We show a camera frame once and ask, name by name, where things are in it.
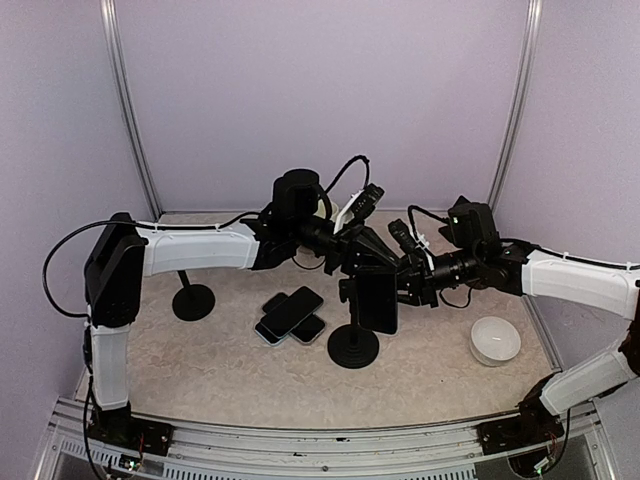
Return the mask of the tall black clamp phone stand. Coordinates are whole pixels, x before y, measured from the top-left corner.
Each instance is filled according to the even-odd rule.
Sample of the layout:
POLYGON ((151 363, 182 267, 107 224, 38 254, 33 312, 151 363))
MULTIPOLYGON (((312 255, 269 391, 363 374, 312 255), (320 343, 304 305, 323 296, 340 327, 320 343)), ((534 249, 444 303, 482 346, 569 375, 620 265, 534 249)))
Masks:
POLYGON ((349 306, 350 322, 336 328, 329 336, 327 351, 330 359, 346 369, 362 369, 374 362, 379 354, 376 334, 360 325, 360 309, 354 278, 339 281, 339 295, 349 306))

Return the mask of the black folding phone stand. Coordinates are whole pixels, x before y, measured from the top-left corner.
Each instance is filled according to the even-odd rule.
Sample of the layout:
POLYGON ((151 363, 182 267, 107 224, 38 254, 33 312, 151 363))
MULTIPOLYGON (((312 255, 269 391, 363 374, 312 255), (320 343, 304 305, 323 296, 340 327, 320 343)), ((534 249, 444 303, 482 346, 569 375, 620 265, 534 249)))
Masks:
POLYGON ((469 204, 470 201, 460 195, 454 205, 448 209, 445 224, 438 229, 442 237, 459 248, 467 245, 473 237, 469 204))

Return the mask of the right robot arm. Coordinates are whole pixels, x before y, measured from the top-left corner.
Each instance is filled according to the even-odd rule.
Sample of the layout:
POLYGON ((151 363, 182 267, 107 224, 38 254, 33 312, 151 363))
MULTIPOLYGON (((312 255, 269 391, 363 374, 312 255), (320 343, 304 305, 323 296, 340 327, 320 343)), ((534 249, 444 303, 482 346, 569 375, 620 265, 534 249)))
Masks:
MULTIPOLYGON (((508 236, 567 250, 578 256, 621 262, 639 259, 639 210, 574 200, 516 201, 497 208, 499 231, 508 236)), ((569 368, 617 340, 626 320, 595 307, 549 297, 532 299, 563 368, 569 368)), ((400 350, 408 362, 403 377, 411 394, 403 409, 411 423, 461 420, 506 412, 548 370, 542 342, 522 300, 476 292, 470 307, 400 309, 400 350), (524 328, 525 347, 506 367, 481 365, 470 353, 469 331, 481 317, 496 315, 524 328)))

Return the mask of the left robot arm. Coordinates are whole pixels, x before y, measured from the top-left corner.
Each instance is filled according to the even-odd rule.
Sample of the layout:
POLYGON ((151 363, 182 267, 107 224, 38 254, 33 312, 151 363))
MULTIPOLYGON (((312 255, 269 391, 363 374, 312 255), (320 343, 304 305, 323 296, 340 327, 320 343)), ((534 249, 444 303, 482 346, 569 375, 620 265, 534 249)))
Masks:
POLYGON ((197 322, 211 314, 217 298, 210 286, 192 282, 190 271, 270 270, 307 249, 327 273, 341 273, 339 295, 350 310, 349 322, 329 337, 331 360, 347 369, 371 364, 379 335, 398 328, 399 260, 366 223, 382 196, 382 188, 368 182, 333 210, 318 174, 294 169, 274 181, 263 210, 224 223, 138 222, 126 212, 103 221, 84 267, 90 437, 149 451, 172 436, 170 424, 133 415, 129 372, 132 326, 152 316, 149 300, 170 274, 180 282, 166 303, 169 313, 197 322))

